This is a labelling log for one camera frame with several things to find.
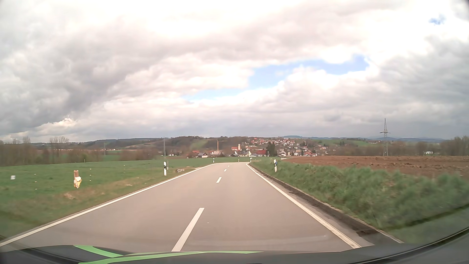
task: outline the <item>plowed field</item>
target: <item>plowed field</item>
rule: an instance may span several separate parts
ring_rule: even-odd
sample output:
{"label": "plowed field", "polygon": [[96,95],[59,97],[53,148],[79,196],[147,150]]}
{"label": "plowed field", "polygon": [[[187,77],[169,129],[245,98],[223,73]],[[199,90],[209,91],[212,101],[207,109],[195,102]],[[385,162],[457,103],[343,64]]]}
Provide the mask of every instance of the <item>plowed field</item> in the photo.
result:
{"label": "plowed field", "polygon": [[330,165],[339,168],[350,166],[370,167],[387,171],[399,170],[405,174],[435,177],[443,173],[462,175],[469,179],[469,156],[318,156],[283,160],[292,163]]}

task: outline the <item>white edge line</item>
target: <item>white edge line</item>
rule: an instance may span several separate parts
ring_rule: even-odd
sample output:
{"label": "white edge line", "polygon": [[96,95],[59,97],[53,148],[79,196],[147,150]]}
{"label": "white edge line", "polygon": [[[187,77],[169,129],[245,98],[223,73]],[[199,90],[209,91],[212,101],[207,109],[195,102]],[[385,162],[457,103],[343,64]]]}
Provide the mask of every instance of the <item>white edge line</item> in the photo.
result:
{"label": "white edge line", "polygon": [[184,230],[181,237],[176,242],[176,244],[174,245],[174,248],[171,251],[180,251],[182,249],[182,247],[184,246],[184,243],[186,243],[186,240],[190,235],[190,232],[192,232],[192,229],[194,229],[194,226],[196,226],[196,223],[199,220],[200,215],[202,215],[202,212],[204,211],[204,209],[205,208],[202,208],[202,207],[199,208],[196,215],[194,215],[192,220],[189,222],[189,225],[186,227],[186,230]]}
{"label": "white edge line", "polygon": [[316,221],[318,221],[320,224],[322,224],[325,228],[329,229],[332,233],[334,233],[336,236],[338,236],[340,239],[342,239],[345,243],[347,243],[349,246],[352,248],[361,248],[358,243],[350,239],[348,236],[346,236],[344,233],[339,231],[337,228],[333,227],[330,223],[324,221],[321,217],[319,217],[317,214],[313,213],[311,210],[306,208],[304,205],[302,205],[300,202],[297,200],[293,199],[290,195],[286,194],[284,191],[280,190],[277,186],[275,186],[272,182],[268,181],[266,178],[262,177],[259,173],[257,173],[255,170],[253,170],[249,165],[246,164],[255,174],[257,174],[259,177],[261,177],[263,180],[265,180],[268,184],[270,184],[272,187],[274,187],[277,191],[279,191],[283,196],[288,198],[291,202],[296,204],[299,208],[301,208],[303,211],[305,211],[307,214],[309,214],[311,217],[313,217]]}
{"label": "white edge line", "polygon": [[37,233],[37,232],[39,232],[39,231],[42,231],[42,230],[47,229],[47,228],[49,228],[49,227],[52,227],[52,226],[54,226],[54,225],[58,225],[58,224],[60,224],[60,223],[63,223],[63,222],[65,222],[65,221],[68,221],[68,220],[70,220],[70,219],[74,219],[74,218],[76,218],[76,217],[79,217],[79,216],[84,215],[84,214],[86,214],[86,213],[89,213],[89,212],[91,212],[91,211],[97,210],[97,209],[102,208],[102,207],[104,207],[104,206],[106,206],[106,205],[109,205],[109,204],[111,204],[111,203],[115,203],[115,202],[118,202],[118,201],[120,201],[120,200],[123,200],[123,199],[125,199],[125,198],[127,198],[127,197],[131,197],[131,196],[133,196],[133,195],[139,194],[139,193],[141,193],[141,192],[144,192],[144,191],[149,190],[149,189],[151,189],[151,188],[154,188],[154,187],[156,187],[156,186],[162,185],[163,183],[166,183],[166,182],[168,182],[168,181],[172,181],[172,180],[174,180],[174,179],[177,179],[177,178],[179,178],[179,177],[182,177],[182,176],[184,176],[184,175],[187,175],[187,174],[189,174],[189,173],[198,171],[198,170],[200,170],[200,169],[203,169],[203,168],[208,167],[208,166],[211,166],[211,165],[214,165],[214,163],[211,163],[211,164],[209,164],[209,165],[207,165],[207,166],[204,166],[204,167],[200,167],[200,168],[195,169],[195,170],[193,170],[193,171],[186,172],[186,173],[184,173],[184,174],[181,174],[181,175],[179,175],[179,176],[173,177],[173,178],[171,178],[171,179],[167,179],[167,180],[165,180],[165,181],[162,181],[162,182],[157,183],[157,184],[155,184],[155,185],[149,186],[149,187],[147,187],[147,188],[145,188],[145,189],[142,189],[142,190],[140,190],[140,191],[136,191],[136,192],[134,192],[134,193],[131,193],[131,194],[122,196],[121,198],[117,198],[117,199],[115,199],[115,200],[112,200],[112,201],[103,203],[103,204],[101,204],[101,205],[99,205],[99,206],[93,207],[93,208],[88,209],[88,210],[86,210],[86,211],[83,211],[83,212],[81,212],[81,213],[74,214],[74,215],[69,216],[69,217],[67,217],[67,218],[64,218],[64,219],[62,219],[62,220],[58,220],[58,221],[52,222],[52,223],[50,223],[50,224],[48,224],[48,225],[45,225],[45,226],[43,226],[43,227],[38,227],[38,228],[33,229],[33,230],[31,230],[31,231],[29,231],[29,232],[27,232],[27,233],[25,233],[25,234],[19,235],[19,236],[17,236],[17,237],[13,237],[13,238],[11,238],[11,239],[5,241],[5,242],[0,243],[0,247],[5,246],[5,245],[7,245],[7,244],[10,244],[11,242],[15,242],[15,241],[17,241],[17,240],[19,240],[19,239],[25,238],[25,237],[27,237],[27,236],[30,236],[30,235],[32,235],[32,234],[34,234],[34,233]]}

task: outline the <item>cloud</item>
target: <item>cloud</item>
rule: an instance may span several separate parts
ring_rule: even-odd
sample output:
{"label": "cloud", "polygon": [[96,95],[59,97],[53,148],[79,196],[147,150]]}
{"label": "cloud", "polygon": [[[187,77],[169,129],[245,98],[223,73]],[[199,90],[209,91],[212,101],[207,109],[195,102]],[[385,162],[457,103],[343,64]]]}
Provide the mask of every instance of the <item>cloud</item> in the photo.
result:
{"label": "cloud", "polygon": [[[112,3],[1,4],[0,137],[363,136],[384,117],[402,135],[469,133],[459,1]],[[183,99],[248,87],[257,67],[356,54],[366,70],[298,67],[273,87]]]}

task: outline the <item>grass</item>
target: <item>grass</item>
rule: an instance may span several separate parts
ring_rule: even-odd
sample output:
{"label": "grass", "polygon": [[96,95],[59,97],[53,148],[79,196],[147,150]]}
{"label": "grass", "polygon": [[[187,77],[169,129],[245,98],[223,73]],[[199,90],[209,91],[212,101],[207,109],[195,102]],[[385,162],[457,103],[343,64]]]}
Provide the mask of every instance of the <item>grass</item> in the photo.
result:
{"label": "grass", "polygon": [[200,149],[202,148],[206,143],[208,142],[208,140],[197,140],[196,142],[192,143],[190,145],[190,148],[189,149]]}
{"label": "grass", "polygon": [[359,140],[341,140],[341,139],[336,139],[336,140],[316,140],[316,142],[319,142],[319,141],[322,141],[322,143],[319,143],[320,145],[324,145],[324,144],[327,144],[329,147],[335,147],[335,145],[339,145],[339,143],[341,141],[343,141],[345,144],[355,144],[359,147],[362,147],[362,146],[370,146],[370,145],[373,145],[373,144],[370,144],[368,142],[365,142],[365,141],[359,141]]}
{"label": "grass", "polygon": [[469,223],[469,182],[456,175],[429,179],[282,161],[275,173],[271,161],[252,165],[404,242],[435,241]]}
{"label": "grass", "polygon": [[[241,162],[250,160],[248,157],[239,159]],[[169,162],[166,177],[163,176],[163,160]],[[237,161],[234,157],[215,158],[217,163]],[[10,237],[172,178],[183,173],[176,172],[179,168],[188,172],[211,163],[211,158],[161,157],[149,161],[0,167],[0,237]],[[78,170],[82,177],[79,189],[73,188],[73,170]],[[11,175],[16,175],[16,179],[10,180]]]}

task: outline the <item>asphalt road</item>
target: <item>asphalt road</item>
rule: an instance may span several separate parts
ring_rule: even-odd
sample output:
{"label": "asphalt road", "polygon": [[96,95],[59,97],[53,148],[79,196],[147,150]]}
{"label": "asphalt road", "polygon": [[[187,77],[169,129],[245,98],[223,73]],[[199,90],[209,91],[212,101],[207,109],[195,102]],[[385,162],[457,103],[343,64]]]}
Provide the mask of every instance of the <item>asphalt road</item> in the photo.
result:
{"label": "asphalt road", "polygon": [[[363,245],[358,236],[350,239]],[[132,252],[351,249],[246,163],[207,166],[0,251],[63,244]]]}

